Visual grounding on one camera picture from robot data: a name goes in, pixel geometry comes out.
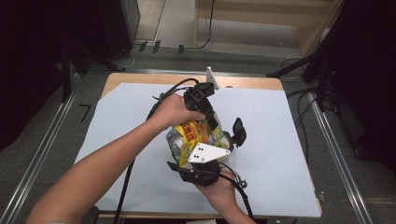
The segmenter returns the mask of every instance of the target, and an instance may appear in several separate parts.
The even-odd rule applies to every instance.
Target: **snack bag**
[[[214,115],[218,127],[212,130],[206,119],[200,121],[189,120],[184,124],[173,127],[166,135],[172,156],[179,167],[185,167],[188,158],[198,143],[205,143],[214,147],[228,148],[229,142],[224,139],[224,133],[217,114]]]

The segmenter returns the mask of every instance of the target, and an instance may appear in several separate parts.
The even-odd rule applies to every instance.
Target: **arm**
[[[227,171],[221,170],[221,173],[234,179],[234,176]],[[238,207],[235,199],[235,188],[228,180],[220,177],[219,180],[211,186],[204,188],[196,185],[195,187],[206,196],[210,205],[212,205],[228,223],[255,223]]]
[[[40,198],[27,223],[79,223],[140,151],[160,132],[189,119],[204,117],[203,114],[187,110],[181,96],[169,96],[150,119],[97,149],[68,170]]]

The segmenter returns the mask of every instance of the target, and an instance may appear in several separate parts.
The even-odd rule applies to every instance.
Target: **white paper sheet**
[[[152,96],[170,88],[124,83],[108,93],[96,108],[76,162],[142,123],[156,102]],[[245,192],[253,214],[320,217],[285,92],[222,88],[209,101],[224,131],[232,133],[238,117],[247,130],[245,144],[236,148],[226,163],[246,179]],[[167,161],[174,161],[165,140],[167,133],[161,133],[137,157],[122,210],[216,214],[194,185],[183,182],[167,166]],[[117,209],[124,176],[125,172],[97,203],[100,210]]]

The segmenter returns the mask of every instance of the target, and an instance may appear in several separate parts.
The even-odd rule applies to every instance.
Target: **metal bracket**
[[[206,82],[211,82],[215,86],[215,90],[219,89],[218,82],[216,81],[215,77],[213,76],[212,67],[206,68]]]
[[[230,155],[231,151],[222,147],[213,147],[198,143],[189,156],[190,163],[207,163]]]

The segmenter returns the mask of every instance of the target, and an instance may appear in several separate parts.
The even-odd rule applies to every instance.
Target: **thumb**
[[[197,112],[197,111],[190,111],[191,120],[201,120],[205,118],[205,114]]]

